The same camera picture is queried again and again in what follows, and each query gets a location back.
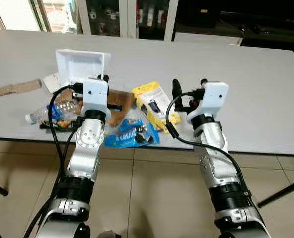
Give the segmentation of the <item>brown paper bag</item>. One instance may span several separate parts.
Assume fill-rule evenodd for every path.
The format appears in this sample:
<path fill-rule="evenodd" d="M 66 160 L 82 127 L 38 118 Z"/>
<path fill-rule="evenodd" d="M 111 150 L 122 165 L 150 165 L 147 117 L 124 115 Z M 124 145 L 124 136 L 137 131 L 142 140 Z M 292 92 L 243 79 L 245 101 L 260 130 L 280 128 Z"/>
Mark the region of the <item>brown paper bag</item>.
<path fill-rule="evenodd" d="M 132 92 L 109 89 L 107 103 L 111 105 L 120 105 L 120 110 L 111 109 L 111 116 L 106 124 L 110 127 L 116 127 L 121 124 L 125 116 L 131 110 L 134 103 L 134 94 Z"/>

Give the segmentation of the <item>white foam food box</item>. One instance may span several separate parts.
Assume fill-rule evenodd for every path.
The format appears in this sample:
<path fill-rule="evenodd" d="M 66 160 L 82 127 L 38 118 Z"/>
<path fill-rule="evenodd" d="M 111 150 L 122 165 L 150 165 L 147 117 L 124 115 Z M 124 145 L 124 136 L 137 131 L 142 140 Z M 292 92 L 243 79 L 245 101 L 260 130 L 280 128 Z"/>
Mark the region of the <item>white foam food box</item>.
<path fill-rule="evenodd" d="M 107 75 L 111 54 L 70 49 L 55 50 L 59 88 Z"/>

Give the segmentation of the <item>yellow product package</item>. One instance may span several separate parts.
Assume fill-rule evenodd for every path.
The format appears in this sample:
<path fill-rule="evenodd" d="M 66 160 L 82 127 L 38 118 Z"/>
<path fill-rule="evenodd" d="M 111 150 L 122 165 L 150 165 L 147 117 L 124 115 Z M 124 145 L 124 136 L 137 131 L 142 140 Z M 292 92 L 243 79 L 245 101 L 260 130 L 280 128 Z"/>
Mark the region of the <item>yellow product package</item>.
<path fill-rule="evenodd" d="M 166 113 L 171 100 L 157 81 L 149 82 L 131 89 L 134 94 L 137 109 L 145 115 L 147 120 L 154 125 L 156 131 L 164 131 L 169 134 L 166 127 L 166 116 L 173 125 L 180 123 L 181 117 L 174 109 Z"/>

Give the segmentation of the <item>blue cream biscuit wrapper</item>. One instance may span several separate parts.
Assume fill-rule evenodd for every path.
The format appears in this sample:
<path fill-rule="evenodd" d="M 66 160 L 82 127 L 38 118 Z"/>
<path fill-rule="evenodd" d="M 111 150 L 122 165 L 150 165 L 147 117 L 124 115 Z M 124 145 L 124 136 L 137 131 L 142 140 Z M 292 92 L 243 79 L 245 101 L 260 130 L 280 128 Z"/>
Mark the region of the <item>blue cream biscuit wrapper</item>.
<path fill-rule="evenodd" d="M 160 136 L 154 126 L 141 119 L 126 118 L 118 127 L 118 132 L 107 136 L 104 140 L 104 147 L 128 148 L 148 146 L 160 143 Z"/>

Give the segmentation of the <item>clear plastic bottle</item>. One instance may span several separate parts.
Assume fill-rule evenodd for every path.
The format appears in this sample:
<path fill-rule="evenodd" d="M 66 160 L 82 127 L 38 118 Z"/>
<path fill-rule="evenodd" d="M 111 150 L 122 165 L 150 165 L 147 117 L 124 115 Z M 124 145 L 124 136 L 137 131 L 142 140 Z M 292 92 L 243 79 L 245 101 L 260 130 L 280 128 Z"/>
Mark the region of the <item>clear plastic bottle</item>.
<path fill-rule="evenodd" d="M 76 99 L 56 99 L 53 104 L 45 105 L 26 114 L 24 119 L 30 125 L 41 124 L 43 121 L 52 120 L 74 120 L 81 114 L 82 105 Z"/>

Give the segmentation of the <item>white paper scrap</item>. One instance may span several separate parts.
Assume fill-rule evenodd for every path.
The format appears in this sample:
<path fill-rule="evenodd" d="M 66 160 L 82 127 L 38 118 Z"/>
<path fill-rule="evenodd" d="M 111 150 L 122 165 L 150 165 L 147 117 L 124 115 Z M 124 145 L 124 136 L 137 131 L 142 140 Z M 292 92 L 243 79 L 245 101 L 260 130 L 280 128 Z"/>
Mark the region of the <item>white paper scrap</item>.
<path fill-rule="evenodd" d="M 49 91 L 54 93 L 61 87 L 59 73 L 52 73 L 42 78 L 43 86 Z"/>

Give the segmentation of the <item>white table with black legs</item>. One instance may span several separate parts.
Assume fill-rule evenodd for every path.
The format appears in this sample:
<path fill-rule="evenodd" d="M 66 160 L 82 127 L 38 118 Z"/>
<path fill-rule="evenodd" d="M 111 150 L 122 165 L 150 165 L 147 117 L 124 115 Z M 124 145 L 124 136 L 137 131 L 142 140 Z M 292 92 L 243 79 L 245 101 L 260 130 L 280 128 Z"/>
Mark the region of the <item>white table with black legs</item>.
<path fill-rule="evenodd" d="M 172 80 L 184 91 L 201 79 L 226 82 L 229 93 L 217 119 L 232 152 L 294 155 L 294 54 L 246 46 L 163 42 L 105 36 L 0 30 L 0 87 L 58 71 L 58 49 L 107 52 L 112 89 L 131 91 Z M 0 139 L 50 141 L 24 115 L 49 102 L 47 89 L 0 97 Z"/>

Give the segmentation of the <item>dark crumpled wrapper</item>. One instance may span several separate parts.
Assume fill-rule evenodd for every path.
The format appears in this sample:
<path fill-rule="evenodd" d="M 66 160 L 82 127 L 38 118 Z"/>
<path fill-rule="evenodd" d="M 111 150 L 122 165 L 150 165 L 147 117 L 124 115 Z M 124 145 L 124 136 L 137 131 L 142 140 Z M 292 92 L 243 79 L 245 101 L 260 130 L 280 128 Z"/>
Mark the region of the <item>dark crumpled wrapper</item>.
<path fill-rule="evenodd" d="M 53 120 L 53 128 L 56 133 L 70 133 L 74 130 L 79 129 L 81 124 L 77 122 L 76 119 L 74 120 L 60 120 L 56 121 Z M 49 121 L 43 121 L 41 125 L 39 125 L 39 129 L 51 131 Z"/>

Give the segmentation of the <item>white framed glass cabinet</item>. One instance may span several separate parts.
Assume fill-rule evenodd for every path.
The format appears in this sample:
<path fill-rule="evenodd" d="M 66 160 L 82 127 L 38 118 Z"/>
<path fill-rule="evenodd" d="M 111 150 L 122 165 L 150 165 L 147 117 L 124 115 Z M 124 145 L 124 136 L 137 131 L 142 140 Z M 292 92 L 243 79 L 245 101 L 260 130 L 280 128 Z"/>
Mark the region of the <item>white framed glass cabinet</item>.
<path fill-rule="evenodd" d="M 180 0 L 75 0 L 85 35 L 171 42 Z"/>

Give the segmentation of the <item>black low cabinet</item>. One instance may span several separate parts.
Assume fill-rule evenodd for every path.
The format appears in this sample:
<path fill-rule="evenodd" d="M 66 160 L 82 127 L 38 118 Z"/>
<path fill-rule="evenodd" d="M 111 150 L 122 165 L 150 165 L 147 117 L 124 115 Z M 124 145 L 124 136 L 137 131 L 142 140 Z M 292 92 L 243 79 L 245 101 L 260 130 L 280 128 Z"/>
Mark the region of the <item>black low cabinet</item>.
<path fill-rule="evenodd" d="M 294 0 L 179 0 L 172 38 L 183 33 L 294 53 Z"/>

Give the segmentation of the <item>brown cardboard strip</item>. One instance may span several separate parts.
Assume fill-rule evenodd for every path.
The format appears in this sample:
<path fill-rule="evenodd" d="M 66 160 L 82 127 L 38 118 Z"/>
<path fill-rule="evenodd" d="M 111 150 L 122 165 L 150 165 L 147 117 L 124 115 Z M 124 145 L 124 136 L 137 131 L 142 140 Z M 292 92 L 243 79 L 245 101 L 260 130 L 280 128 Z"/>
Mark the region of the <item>brown cardboard strip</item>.
<path fill-rule="evenodd" d="M 41 88 L 42 81 L 40 79 L 34 79 L 33 81 L 21 82 L 17 84 L 9 84 L 4 87 L 0 87 L 0 97 L 9 94 L 20 94 Z"/>

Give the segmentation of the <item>bright window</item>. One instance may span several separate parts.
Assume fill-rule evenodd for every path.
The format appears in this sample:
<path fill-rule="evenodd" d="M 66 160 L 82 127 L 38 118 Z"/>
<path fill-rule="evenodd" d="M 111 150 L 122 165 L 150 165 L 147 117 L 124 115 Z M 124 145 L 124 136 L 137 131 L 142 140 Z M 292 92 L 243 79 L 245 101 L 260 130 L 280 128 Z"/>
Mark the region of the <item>bright window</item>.
<path fill-rule="evenodd" d="M 81 34 L 76 0 L 0 0 L 0 30 Z"/>

